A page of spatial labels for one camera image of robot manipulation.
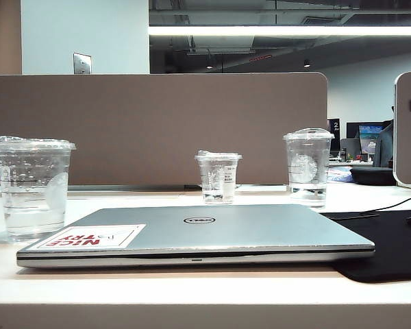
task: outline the white desk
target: white desk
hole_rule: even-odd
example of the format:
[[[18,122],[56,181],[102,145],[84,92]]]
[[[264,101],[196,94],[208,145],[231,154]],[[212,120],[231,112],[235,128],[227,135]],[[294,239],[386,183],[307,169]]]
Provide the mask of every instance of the white desk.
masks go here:
[[[344,167],[344,166],[372,167],[373,166],[373,161],[371,161],[371,162],[359,161],[359,160],[353,160],[353,161],[350,161],[350,162],[346,162],[346,161],[329,161],[329,167]]]
[[[199,191],[68,196],[67,223],[100,208],[202,204]],[[407,188],[331,183],[319,211],[369,210],[408,197]],[[241,189],[235,198],[289,201],[271,189]],[[411,329],[411,281],[362,284],[307,265],[41,271],[16,266],[22,246],[0,243],[0,328]]]

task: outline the mouse pad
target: mouse pad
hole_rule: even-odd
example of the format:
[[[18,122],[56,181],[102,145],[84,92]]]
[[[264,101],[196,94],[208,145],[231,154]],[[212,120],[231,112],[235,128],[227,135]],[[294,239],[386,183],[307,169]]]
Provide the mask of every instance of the mouse pad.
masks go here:
[[[376,212],[379,216],[336,221],[372,240],[375,255],[332,263],[342,275],[358,282],[411,280],[411,210]],[[333,218],[359,216],[359,212],[325,212]]]

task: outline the cup lid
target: cup lid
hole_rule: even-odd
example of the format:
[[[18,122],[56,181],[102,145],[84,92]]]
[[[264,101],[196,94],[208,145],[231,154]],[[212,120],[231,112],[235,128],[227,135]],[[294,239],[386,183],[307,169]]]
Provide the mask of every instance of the cup lid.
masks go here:
[[[0,151],[23,151],[37,149],[76,149],[74,143],[62,139],[21,138],[0,136]]]
[[[327,130],[322,128],[305,128],[297,130],[296,132],[290,132],[283,136],[285,141],[291,141],[295,139],[332,139],[335,135],[331,134]]]
[[[240,160],[242,155],[238,153],[215,153],[200,149],[195,159],[198,161]]]

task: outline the clear plastic cup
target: clear plastic cup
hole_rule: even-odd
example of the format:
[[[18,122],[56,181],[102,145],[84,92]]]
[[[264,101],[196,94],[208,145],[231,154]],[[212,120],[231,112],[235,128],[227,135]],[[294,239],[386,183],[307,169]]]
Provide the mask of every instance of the clear plastic cup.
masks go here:
[[[236,170],[242,158],[237,153],[198,151],[201,187],[207,204],[230,204],[236,188]]]
[[[310,207],[325,205],[333,137],[321,128],[306,128],[283,136],[288,154],[291,197],[296,203]]]
[[[0,136],[1,198],[11,241],[64,226],[72,149],[68,141]]]

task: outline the black cable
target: black cable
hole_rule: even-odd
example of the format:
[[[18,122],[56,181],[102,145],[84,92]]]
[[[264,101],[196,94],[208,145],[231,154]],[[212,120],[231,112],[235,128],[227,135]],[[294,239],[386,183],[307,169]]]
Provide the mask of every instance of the black cable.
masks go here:
[[[402,202],[399,202],[398,204],[393,204],[392,206],[378,208],[378,209],[372,209],[372,210],[367,210],[367,211],[362,211],[357,216],[343,217],[343,218],[335,218],[335,217],[331,217],[331,216],[326,216],[326,217],[333,220],[333,221],[344,221],[345,219],[364,219],[364,218],[370,218],[370,217],[378,217],[379,214],[375,214],[375,213],[372,213],[372,212],[376,212],[376,211],[379,211],[379,210],[385,210],[385,209],[389,209],[389,208],[394,208],[394,207],[397,207],[398,205],[404,204],[405,202],[408,202],[410,200],[411,200],[411,197],[409,199],[403,200]]]
[[[368,211],[363,211],[363,212],[361,212],[361,214],[369,214],[370,212],[375,212],[375,211],[379,211],[379,210],[394,208],[394,207],[397,207],[397,206],[400,205],[400,204],[404,204],[405,202],[408,202],[408,201],[410,201],[410,200],[411,200],[411,197],[410,197],[409,199],[407,199],[407,200],[403,200],[402,202],[399,202],[398,204],[394,204],[394,205],[388,206],[388,207],[383,207],[383,208],[378,208],[378,209],[372,209],[372,210],[368,210]]]

